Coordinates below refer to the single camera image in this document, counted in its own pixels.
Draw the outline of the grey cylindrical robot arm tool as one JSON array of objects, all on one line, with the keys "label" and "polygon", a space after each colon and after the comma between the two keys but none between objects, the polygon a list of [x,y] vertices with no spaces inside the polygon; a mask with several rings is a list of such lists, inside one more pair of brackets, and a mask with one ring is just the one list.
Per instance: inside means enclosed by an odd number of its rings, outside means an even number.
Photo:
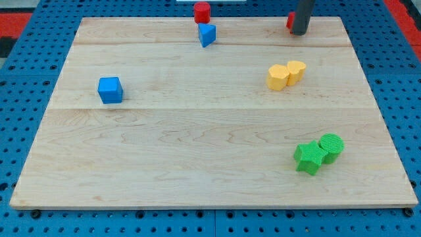
[{"label": "grey cylindrical robot arm tool", "polygon": [[291,29],[293,35],[306,34],[314,6],[315,0],[299,0]]}]

